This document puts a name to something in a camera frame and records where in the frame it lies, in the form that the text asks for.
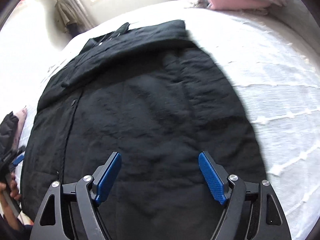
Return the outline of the person's left hand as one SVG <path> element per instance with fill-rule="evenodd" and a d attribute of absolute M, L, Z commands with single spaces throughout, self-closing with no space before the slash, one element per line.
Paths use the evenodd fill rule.
<path fill-rule="evenodd" d="M 17 187 L 16 176 L 14 173 L 11 173 L 11 181 L 9 183 L 1 183 L 1 204 L 7 205 L 7 201 L 4 197 L 4 192 L 6 191 L 7 185 L 10 188 L 10 196 L 14 200 L 20 201 L 21 194 L 19 193 L 19 189 Z"/>

